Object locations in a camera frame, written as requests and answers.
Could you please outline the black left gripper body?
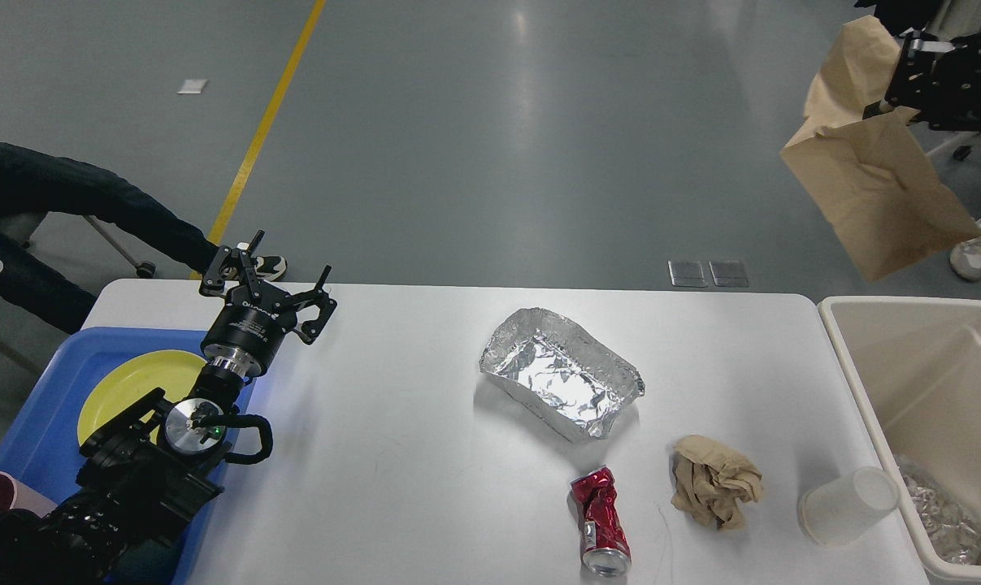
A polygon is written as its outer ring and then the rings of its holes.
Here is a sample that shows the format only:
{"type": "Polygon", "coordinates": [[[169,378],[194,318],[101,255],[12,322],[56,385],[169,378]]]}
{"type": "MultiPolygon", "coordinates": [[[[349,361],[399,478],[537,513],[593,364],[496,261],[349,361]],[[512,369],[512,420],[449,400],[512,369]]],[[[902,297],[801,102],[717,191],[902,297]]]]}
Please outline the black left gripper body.
{"type": "Polygon", "coordinates": [[[272,284],[260,284],[254,295],[245,285],[226,293],[225,304],[201,342],[210,364],[231,362],[242,378],[265,375],[290,331],[298,312],[312,307],[312,296],[292,295],[272,284]]]}

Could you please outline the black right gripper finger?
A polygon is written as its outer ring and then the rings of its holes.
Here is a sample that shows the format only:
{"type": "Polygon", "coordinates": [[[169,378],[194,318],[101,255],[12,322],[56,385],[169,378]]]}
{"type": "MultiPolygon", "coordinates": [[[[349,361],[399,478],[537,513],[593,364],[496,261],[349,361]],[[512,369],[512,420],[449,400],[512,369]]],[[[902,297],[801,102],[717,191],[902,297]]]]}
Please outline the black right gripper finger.
{"type": "Polygon", "coordinates": [[[917,108],[898,105],[881,99],[865,106],[862,119],[865,121],[865,119],[873,119],[876,116],[891,116],[903,124],[917,124],[920,122],[920,114],[921,111],[917,108]]]}

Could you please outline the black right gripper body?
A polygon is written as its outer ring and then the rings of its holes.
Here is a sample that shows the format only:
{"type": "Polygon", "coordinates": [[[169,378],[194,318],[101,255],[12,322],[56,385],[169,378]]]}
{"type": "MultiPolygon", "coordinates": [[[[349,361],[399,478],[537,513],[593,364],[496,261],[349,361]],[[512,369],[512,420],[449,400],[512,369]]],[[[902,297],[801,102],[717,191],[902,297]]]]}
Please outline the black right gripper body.
{"type": "Polygon", "coordinates": [[[957,102],[953,63],[944,56],[958,45],[928,32],[906,32],[892,80],[884,100],[892,106],[918,111],[918,118],[932,127],[954,127],[957,102]]]}

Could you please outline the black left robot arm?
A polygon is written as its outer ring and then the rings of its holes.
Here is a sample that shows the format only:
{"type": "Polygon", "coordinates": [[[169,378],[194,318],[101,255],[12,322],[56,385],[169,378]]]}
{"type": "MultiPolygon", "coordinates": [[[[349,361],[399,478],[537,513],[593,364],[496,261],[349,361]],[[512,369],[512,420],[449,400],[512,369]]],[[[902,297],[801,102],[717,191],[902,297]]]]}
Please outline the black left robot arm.
{"type": "Polygon", "coordinates": [[[223,492],[209,479],[220,463],[251,466],[271,456],[270,422],[237,407],[265,375],[285,337],[315,342],[336,310],[324,289],[331,267],[304,292],[257,273],[264,232],[220,247],[199,292],[223,308],[201,342],[206,362],[188,395],[147,392],[93,431],[79,452],[78,492],[46,515],[0,513],[0,584],[100,584],[130,549],[172,544],[223,492]]]}

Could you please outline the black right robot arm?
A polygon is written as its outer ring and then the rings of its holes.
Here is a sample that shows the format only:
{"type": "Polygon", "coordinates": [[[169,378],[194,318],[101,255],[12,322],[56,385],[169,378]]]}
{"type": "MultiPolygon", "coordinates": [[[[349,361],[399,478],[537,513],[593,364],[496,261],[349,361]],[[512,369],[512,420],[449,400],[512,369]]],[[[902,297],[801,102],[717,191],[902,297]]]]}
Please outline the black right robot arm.
{"type": "Polygon", "coordinates": [[[866,105],[864,118],[905,106],[936,131],[981,131],[981,29],[940,41],[907,30],[883,99],[866,105]]]}

